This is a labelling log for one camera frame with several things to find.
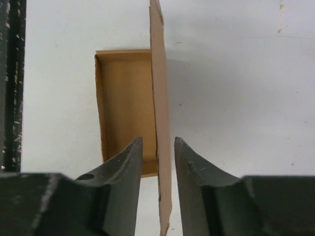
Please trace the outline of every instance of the metal frame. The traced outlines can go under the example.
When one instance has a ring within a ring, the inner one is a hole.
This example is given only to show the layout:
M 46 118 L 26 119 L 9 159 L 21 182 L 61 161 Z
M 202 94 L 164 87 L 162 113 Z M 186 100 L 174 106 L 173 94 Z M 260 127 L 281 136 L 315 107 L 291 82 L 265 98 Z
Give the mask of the metal frame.
M 26 0 L 0 0 L 0 172 L 21 168 Z

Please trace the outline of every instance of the white wall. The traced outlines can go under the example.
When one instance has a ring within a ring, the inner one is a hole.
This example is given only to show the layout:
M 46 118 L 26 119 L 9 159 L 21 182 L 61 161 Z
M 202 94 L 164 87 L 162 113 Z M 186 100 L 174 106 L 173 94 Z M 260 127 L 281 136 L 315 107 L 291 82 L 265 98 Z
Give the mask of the white wall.
M 315 1 L 160 1 L 171 140 L 236 176 L 315 174 Z M 94 53 L 149 48 L 148 6 L 28 0 L 24 172 L 101 164 Z M 182 235 L 175 181 L 170 236 Z M 156 178 L 140 190 L 136 235 L 158 235 Z

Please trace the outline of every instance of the cardboard edge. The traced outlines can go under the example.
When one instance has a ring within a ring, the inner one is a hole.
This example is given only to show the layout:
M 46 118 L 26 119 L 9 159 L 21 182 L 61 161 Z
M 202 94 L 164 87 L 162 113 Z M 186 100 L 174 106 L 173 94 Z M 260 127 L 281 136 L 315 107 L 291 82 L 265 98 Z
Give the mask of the cardboard edge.
M 163 18 L 162 9 L 161 9 L 161 4 L 159 3 L 159 0 L 151 0 L 151 2 L 150 2 L 150 7 L 152 6 L 152 4 L 155 4 L 155 5 L 157 6 L 158 14 L 159 14 L 160 20 L 161 20 L 161 22 L 162 22 L 162 25 L 164 26 L 164 18 Z
M 150 7 L 149 7 L 149 11 L 150 11 L 150 43 L 151 43 L 151 52 L 152 52 L 152 57 L 154 56 L 154 51 L 152 48 L 152 36 L 153 35 L 158 35 L 159 32 L 156 32 L 154 30 L 154 28 L 152 28 L 152 25 L 155 25 L 156 23 L 156 19 L 154 19 L 154 17 L 152 17 L 153 15 L 157 16 L 160 21 L 160 26 L 162 28 L 162 30 L 164 29 L 164 21 L 163 21 L 163 15 L 162 15 L 162 11 L 161 11 L 161 7 L 160 7 L 160 3 L 158 0 L 150 0 Z M 165 54 L 165 45 L 164 45 L 164 41 L 162 42 L 162 45 L 164 46 L 163 50 L 164 50 L 164 54 Z M 152 77 L 153 77 L 153 81 L 154 81 L 154 69 L 153 69 L 153 58 L 152 58 Z M 159 220 L 160 220 L 160 236 L 166 236 L 168 229 L 169 229 L 169 220 L 170 220 L 170 215 L 172 212 L 172 193 L 171 193 L 171 182 L 172 182 L 172 173 L 171 173 L 171 147 L 170 147 L 170 133 L 169 133 L 169 95 L 168 95 L 168 91 L 165 95 L 166 99 L 167 99 L 167 104 L 166 104 L 166 116 L 167 116 L 167 126 L 168 126 L 168 160 L 163 160 L 163 163 L 166 163 L 166 161 L 169 162 L 169 164 L 167 164 L 169 166 L 169 169 L 166 170 L 164 169 L 163 171 L 160 170 L 160 159 L 159 159 L 159 147 L 157 147 L 157 162 L 158 162 L 158 194 L 159 194 Z M 165 174 L 167 173 L 167 175 L 169 175 L 169 179 L 167 176 L 162 175 L 162 172 Z
M 96 56 L 111 54 L 151 53 L 151 49 L 97 50 Z
M 95 85 L 96 85 L 96 101 L 98 109 L 98 119 L 100 125 L 100 140 L 101 140 L 101 150 L 102 150 L 102 159 L 103 162 L 106 160 L 104 157 L 107 156 L 107 140 L 105 132 L 105 111 L 104 111 L 104 94 L 103 94 L 103 81 L 101 76 L 101 66 L 97 54 L 94 57 L 95 59 Z

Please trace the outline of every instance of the cardboard piece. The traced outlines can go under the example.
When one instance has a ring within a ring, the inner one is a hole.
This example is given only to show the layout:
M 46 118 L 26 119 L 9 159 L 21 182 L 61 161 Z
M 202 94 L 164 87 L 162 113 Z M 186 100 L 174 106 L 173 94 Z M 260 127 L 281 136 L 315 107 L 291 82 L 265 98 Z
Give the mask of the cardboard piece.
M 143 137 L 142 177 L 158 175 L 160 235 L 172 210 L 168 88 L 163 16 L 150 1 L 151 49 L 97 51 L 96 96 L 104 161 Z

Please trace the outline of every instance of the screw hole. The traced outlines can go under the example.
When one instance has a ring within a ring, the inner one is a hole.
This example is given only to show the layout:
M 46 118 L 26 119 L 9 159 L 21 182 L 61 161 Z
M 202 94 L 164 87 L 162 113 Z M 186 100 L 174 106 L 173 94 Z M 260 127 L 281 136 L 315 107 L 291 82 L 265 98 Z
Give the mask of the screw hole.
M 88 179 L 92 179 L 94 178 L 94 175 L 92 174 L 84 174 L 84 175 L 81 175 L 77 178 L 77 180 L 88 180 Z

